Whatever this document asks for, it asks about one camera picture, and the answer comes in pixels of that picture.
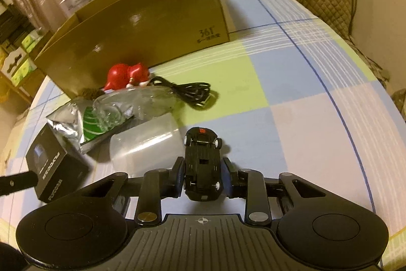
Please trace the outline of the translucent plastic cup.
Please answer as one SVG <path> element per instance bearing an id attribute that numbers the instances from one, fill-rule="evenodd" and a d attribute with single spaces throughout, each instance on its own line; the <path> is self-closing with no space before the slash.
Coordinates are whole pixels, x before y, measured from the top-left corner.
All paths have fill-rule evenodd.
<path id="1" fill-rule="evenodd" d="M 157 168 L 171 168 L 183 154 L 183 138 L 170 113 L 115 134 L 109 143 L 113 169 L 130 177 L 141 177 Z"/>

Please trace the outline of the red toy car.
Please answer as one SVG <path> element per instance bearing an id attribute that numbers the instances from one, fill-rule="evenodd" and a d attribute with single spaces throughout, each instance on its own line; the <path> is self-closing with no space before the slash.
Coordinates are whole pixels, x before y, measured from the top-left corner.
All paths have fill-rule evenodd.
<path id="1" fill-rule="evenodd" d="M 190 128 L 185 137 L 184 189 L 190 200 L 214 201 L 223 190 L 220 149 L 222 139 L 202 127 Z"/>

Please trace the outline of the black shaver box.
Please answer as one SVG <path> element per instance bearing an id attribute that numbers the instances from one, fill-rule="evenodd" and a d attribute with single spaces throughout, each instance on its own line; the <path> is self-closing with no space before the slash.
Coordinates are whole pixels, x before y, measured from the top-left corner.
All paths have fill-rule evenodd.
<path id="1" fill-rule="evenodd" d="M 83 155 L 49 124 L 39 131 L 25 159 L 38 176 L 37 197 L 46 204 L 75 192 L 90 172 Z"/>

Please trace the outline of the silver foil tea pouch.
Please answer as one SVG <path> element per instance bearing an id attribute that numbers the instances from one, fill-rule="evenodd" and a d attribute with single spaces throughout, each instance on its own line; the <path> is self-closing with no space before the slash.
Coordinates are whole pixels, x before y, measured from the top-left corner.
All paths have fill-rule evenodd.
<path id="1" fill-rule="evenodd" d="M 121 114 L 116 107 L 96 112 L 91 100 L 75 98 L 47 117 L 52 130 L 70 142 L 82 154 L 128 128 L 133 117 Z"/>

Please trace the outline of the clear bag with white pads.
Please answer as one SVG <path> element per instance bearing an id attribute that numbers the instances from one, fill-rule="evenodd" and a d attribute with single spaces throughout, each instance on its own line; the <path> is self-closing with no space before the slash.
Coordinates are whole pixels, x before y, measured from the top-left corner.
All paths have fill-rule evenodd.
<path id="1" fill-rule="evenodd" d="M 179 104 L 167 87 L 133 87 L 97 97 L 92 109 L 100 127 L 111 130 L 130 119 L 145 122 L 171 113 Z"/>

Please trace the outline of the red cat figurine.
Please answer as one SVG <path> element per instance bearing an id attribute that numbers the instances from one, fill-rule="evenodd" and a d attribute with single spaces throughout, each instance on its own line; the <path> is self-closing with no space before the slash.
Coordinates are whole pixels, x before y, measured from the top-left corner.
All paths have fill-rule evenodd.
<path id="1" fill-rule="evenodd" d="M 103 90 L 119 90 L 138 86 L 140 83 L 147 82 L 149 77 L 149 68 L 141 62 L 135 65 L 119 63 L 109 69 Z"/>

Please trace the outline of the brown hair scrunchie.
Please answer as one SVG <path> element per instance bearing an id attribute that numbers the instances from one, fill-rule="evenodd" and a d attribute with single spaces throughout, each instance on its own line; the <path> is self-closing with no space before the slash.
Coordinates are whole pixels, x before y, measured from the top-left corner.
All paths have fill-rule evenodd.
<path id="1" fill-rule="evenodd" d="M 101 89 L 83 89 L 80 93 L 80 96 L 87 99 L 87 100 L 95 100 L 99 96 L 104 95 L 104 91 Z"/>

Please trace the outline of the checkered bed sheet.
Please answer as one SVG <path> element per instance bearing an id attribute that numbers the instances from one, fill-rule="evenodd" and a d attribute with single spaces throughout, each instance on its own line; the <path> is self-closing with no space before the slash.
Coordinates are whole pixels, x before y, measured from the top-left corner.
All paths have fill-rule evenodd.
<path id="1" fill-rule="evenodd" d="M 374 211 L 390 240 L 385 270 L 405 265 L 405 122 L 356 53 L 295 0 L 221 0 L 228 43 L 157 66 L 174 83 L 206 81 L 207 110 L 181 108 L 230 160 L 294 173 Z"/>

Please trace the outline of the cardboard box with tissue packs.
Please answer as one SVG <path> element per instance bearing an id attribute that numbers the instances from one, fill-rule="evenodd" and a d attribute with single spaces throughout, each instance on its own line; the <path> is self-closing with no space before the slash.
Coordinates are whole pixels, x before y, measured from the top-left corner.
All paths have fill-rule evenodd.
<path id="1" fill-rule="evenodd" d="M 45 79 L 34 60 L 51 37 L 51 31 L 33 30 L 25 37 L 27 42 L 7 56 L 1 56 L 1 82 L 29 105 Z"/>

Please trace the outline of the black folding cart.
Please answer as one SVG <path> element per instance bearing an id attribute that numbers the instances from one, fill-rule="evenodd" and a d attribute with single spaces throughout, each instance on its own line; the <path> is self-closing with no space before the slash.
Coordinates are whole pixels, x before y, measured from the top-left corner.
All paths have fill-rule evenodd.
<path id="1" fill-rule="evenodd" d="M 22 33 L 30 33 L 34 29 L 29 18 L 12 4 L 1 14 L 1 43 L 14 43 Z"/>

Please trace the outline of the brown cardboard box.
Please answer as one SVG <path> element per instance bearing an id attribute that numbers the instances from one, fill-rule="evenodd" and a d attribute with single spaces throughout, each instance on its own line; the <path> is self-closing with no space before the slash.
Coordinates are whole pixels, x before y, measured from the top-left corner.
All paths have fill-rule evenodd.
<path id="1" fill-rule="evenodd" d="M 115 64 L 153 67 L 228 39 L 220 0 L 93 0 L 56 31 L 35 65 L 74 98 L 102 87 Z"/>

